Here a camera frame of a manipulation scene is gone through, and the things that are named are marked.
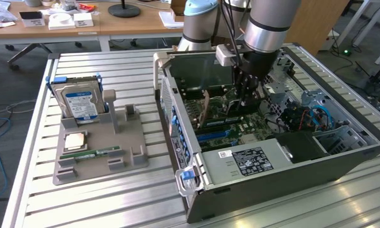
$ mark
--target aluminum table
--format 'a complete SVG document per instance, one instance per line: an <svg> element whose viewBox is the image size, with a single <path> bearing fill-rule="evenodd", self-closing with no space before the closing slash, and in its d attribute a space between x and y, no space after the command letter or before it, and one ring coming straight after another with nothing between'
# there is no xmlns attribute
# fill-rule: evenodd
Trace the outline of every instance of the aluminum table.
<svg viewBox="0 0 380 228"><path fill-rule="evenodd" d="M303 48L288 47L380 129L378 110ZM44 79L99 72L104 89L116 90L116 107L136 103L149 166L60 186L52 184L61 111L43 80L3 227L379 228L380 156L335 182L199 223L186 222L152 89L152 55L164 50L61 54L48 60ZM296 69L295 76L307 89L316 88L302 70Z"/></svg>

